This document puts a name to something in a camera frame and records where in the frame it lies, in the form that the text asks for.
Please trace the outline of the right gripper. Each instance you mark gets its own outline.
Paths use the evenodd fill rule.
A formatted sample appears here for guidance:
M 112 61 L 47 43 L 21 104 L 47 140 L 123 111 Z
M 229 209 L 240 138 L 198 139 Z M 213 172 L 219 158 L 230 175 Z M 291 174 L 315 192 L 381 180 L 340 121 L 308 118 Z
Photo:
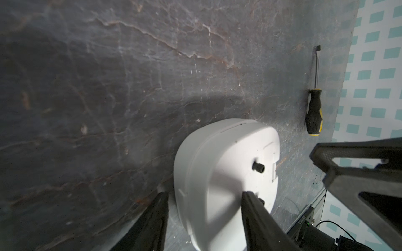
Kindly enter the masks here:
M 402 249 L 402 139 L 318 143 L 310 159 L 325 172 L 325 188 L 359 217 L 390 248 Z M 379 159 L 375 168 L 340 167 L 334 158 Z M 370 251 L 350 232 L 332 221 L 316 223 L 318 203 L 309 204 L 287 230 L 302 251 Z M 333 238 L 319 230 L 331 223 L 346 236 Z

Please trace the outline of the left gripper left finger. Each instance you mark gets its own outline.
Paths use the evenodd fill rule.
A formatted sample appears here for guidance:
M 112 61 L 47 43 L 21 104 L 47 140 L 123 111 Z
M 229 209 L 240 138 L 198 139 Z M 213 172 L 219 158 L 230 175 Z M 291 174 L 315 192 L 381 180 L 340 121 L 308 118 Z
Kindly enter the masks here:
M 169 218 L 169 194 L 159 193 L 113 251 L 163 251 Z

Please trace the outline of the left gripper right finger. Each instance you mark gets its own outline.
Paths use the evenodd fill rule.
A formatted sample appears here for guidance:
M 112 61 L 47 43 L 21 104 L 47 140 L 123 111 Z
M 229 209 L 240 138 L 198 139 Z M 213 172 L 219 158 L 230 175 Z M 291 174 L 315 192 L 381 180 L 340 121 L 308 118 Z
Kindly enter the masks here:
M 300 250 L 251 191 L 242 193 L 241 214 L 248 251 Z

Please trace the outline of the white alarm clock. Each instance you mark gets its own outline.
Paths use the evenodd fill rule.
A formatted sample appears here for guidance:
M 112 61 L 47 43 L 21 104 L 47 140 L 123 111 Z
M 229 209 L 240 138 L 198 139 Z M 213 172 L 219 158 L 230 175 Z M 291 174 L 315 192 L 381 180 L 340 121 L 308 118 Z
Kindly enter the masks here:
M 242 193 L 272 211 L 278 190 L 278 132 L 249 119 L 225 119 L 191 133 L 174 160 L 175 200 L 198 251 L 243 251 Z

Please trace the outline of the black yellow screwdriver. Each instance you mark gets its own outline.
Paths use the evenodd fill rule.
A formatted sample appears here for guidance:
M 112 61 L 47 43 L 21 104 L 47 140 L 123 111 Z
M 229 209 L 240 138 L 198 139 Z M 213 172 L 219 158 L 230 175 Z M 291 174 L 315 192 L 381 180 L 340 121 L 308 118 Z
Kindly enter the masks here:
M 320 65 L 321 45 L 316 47 L 316 64 L 315 64 L 315 82 L 314 88 L 309 91 L 310 102 L 306 115 L 306 129 L 309 135 L 319 136 L 323 127 L 323 115 L 321 104 L 322 89 L 318 88 L 319 82 L 319 65 Z

